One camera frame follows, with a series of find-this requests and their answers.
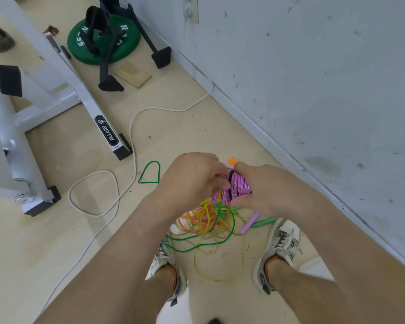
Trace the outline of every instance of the wooden block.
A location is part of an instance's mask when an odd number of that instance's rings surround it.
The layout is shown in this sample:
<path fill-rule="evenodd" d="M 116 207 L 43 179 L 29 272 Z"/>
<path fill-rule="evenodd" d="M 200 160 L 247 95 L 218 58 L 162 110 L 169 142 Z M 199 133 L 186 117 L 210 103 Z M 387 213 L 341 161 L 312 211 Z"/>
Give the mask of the wooden block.
<path fill-rule="evenodd" d="M 115 74 L 123 78 L 125 81 L 132 84 L 136 88 L 140 88 L 146 81 L 151 79 L 150 74 L 136 68 L 130 62 L 123 63 L 119 68 L 115 70 Z"/>

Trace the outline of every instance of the white wall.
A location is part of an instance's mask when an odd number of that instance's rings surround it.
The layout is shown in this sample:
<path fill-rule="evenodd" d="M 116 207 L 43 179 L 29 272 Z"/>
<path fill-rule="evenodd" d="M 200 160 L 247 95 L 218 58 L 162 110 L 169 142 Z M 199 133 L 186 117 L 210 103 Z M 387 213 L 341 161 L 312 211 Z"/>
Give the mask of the white wall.
<path fill-rule="evenodd" d="M 128 0 L 183 53 L 182 0 Z M 405 257 L 405 0 L 199 0 L 186 56 Z"/>

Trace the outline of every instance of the pink braided rope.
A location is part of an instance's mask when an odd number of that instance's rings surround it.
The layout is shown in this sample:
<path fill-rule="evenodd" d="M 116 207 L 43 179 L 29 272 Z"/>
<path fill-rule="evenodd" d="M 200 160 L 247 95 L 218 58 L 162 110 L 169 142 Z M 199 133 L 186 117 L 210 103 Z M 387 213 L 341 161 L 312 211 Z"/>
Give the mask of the pink braided rope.
<path fill-rule="evenodd" d="M 216 203 L 218 201 L 219 189 L 215 189 L 211 194 L 210 203 Z M 231 196 L 235 198 L 244 194 L 251 194 L 252 190 L 244 176 L 238 172 L 234 172 L 231 177 Z M 228 189 L 222 189 L 222 203 L 224 205 L 231 204 L 231 197 Z"/>

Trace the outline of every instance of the green weight plate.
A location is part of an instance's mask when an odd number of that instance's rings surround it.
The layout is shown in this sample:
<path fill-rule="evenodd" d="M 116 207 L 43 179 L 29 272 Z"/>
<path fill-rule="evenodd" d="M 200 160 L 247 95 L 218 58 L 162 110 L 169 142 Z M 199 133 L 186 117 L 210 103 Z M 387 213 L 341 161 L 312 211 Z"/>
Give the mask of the green weight plate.
<path fill-rule="evenodd" d="M 132 51 L 136 49 L 138 43 L 140 42 L 141 34 L 138 31 L 138 28 L 135 26 L 134 22 L 130 19 L 115 15 L 110 15 L 110 19 L 116 27 L 120 27 L 120 29 L 126 33 L 117 43 L 114 54 L 111 57 L 110 63 L 114 63 L 127 57 Z M 73 54 L 73 56 L 82 63 L 86 63 L 89 65 L 99 65 L 102 59 L 103 52 L 106 52 L 111 42 L 111 36 L 107 34 L 101 35 L 101 31 L 98 30 L 94 31 L 93 42 L 99 48 L 99 50 L 101 50 L 101 54 L 95 56 L 91 54 L 90 51 L 88 51 L 86 45 L 79 36 L 80 29 L 82 29 L 83 31 L 88 30 L 85 20 L 81 20 L 79 23 L 77 23 L 69 33 L 68 49 L 70 53 Z"/>

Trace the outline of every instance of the brtw logo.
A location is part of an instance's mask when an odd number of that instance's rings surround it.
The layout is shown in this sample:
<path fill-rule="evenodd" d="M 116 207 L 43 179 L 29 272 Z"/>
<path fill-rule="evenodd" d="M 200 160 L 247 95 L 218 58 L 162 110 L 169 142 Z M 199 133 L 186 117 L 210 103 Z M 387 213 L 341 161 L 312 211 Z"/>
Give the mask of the brtw logo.
<path fill-rule="evenodd" d="M 119 143 L 117 136 L 114 134 L 113 130 L 111 129 L 110 125 L 108 125 L 107 121 L 102 115 L 97 115 L 95 117 L 96 124 L 101 129 L 103 135 L 107 139 L 108 143 L 111 146 L 116 146 Z"/>

